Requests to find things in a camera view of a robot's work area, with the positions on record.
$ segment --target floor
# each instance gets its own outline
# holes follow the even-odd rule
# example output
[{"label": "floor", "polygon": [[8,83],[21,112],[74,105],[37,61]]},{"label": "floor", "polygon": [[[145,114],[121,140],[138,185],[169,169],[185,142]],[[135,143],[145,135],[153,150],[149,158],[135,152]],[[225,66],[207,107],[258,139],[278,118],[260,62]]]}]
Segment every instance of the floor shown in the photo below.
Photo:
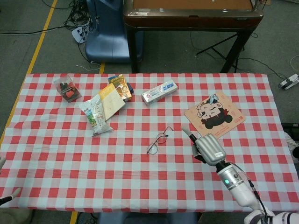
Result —
[{"label": "floor", "polygon": [[[69,1],[58,0],[57,7],[68,6]],[[49,13],[49,7],[41,0],[2,0],[0,2],[0,33],[30,32],[41,30]],[[290,66],[290,59],[299,54],[299,4],[273,0],[264,9],[265,16],[256,30],[257,38],[250,38],[241,57],[260,60],[276,72],[287,77],[296,73]],[[54,10],[50,21],[51,27],[61,26],[69,14],[68,10]],[[203,49],[228,36],[231,33],[196,33],[196,32],[147,32],[145,34],[145,52],[141,72],[219,72],[224,61],[213,53],[213,57],[202,54],[192,47]],[[18,95],[23,79],[28,70],[40,35],[3,36],[0,35],[0,133],[3,132],[14,101]],[[226,53],[232,42],[224,43],[217,49]],[[34,64],[33,73],[86,73],[83,68],[96,69],[98,65],[86,62],[78,51],[78,47],[67,29],[61,28],[48,32]],[[299,60],[293,61],[299,69]],[[299,85],[284,91],[278,88],[282,81],[266,66],[251,60],[240,60],[239,68],[255,73],[269,74],[269,82],[278,107],[281,121],[299,123]],[[105,73],[129,73],[129,64],[106,64]],[[32,223],[68,223],[70,212],[37,211]],[[237,223],[242,221],[242,213],[214,213],[206,215],[213,218],[213,223]]]}]

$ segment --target cartoon mouse pad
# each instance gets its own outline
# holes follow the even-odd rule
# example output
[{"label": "cartoon mouse pad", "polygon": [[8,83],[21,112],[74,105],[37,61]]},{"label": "cartoon mouse pad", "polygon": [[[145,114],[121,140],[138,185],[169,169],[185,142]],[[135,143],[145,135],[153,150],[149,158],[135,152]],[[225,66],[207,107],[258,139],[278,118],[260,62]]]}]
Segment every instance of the cartoon mouse pad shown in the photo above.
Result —
[{"label": "cartoon mouse pad", "polygon": [[202,136],[212,133],[216,138],[246,119],[223,92],[217,92],[190,108],[185,112],[185,116]]}]

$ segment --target small plastic container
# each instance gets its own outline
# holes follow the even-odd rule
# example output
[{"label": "small plastic container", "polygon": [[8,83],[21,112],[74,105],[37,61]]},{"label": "small plastic container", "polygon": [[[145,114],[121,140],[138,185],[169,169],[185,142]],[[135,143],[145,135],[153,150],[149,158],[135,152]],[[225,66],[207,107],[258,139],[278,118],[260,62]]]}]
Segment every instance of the small plastic container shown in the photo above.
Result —
[{"label": "small plastic container", "polygon": [[67,75],[65,77],[61,77],[58,80],[55,80],[54,84],[55,84],[56,89],[59,92],[59,94],[68,103],[81,97],[81,94],[80,94],[78,88],[74,85],[74,83],[73,83],[72,79],[69,77],[69,75]]}]

